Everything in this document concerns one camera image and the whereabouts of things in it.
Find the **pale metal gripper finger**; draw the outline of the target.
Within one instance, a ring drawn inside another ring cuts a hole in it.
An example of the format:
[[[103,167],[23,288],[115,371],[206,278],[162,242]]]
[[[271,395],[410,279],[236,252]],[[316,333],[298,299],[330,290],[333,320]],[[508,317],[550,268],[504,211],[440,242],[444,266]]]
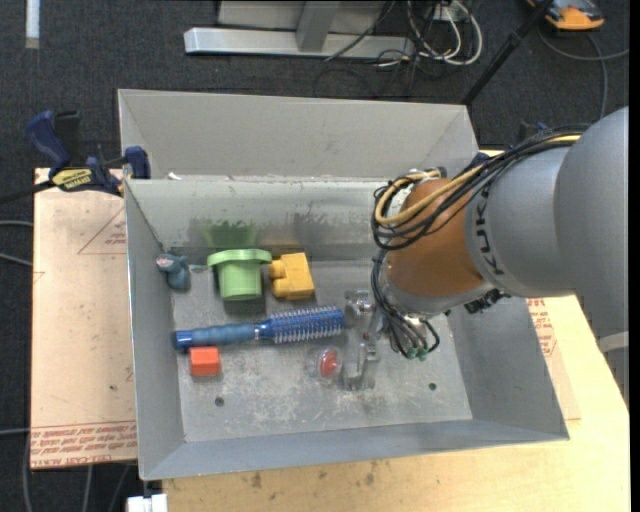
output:
[[[342,367],[342,385],[347,391],[372,390],[376,385],[379,354],[374,345],[360,342],[347,351]]]
[[[347,328],[363,327],[371,320],[374,303],[368,290],[357,289],[345,292],[345,324]]]

